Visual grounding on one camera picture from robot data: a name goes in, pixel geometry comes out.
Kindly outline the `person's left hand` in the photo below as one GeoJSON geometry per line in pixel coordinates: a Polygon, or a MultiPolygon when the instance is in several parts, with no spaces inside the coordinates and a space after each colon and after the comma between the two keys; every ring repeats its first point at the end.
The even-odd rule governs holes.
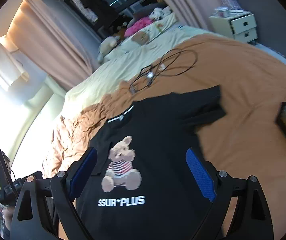
{"type": "Polygon", "coordinates": [[[14,209],[15,209],[14,207],[9,206],[9,207],[4,208],[2,211],[3,218],[4,218],[4,224],[8,230],[10,230],[11,228],[14,209]]]}

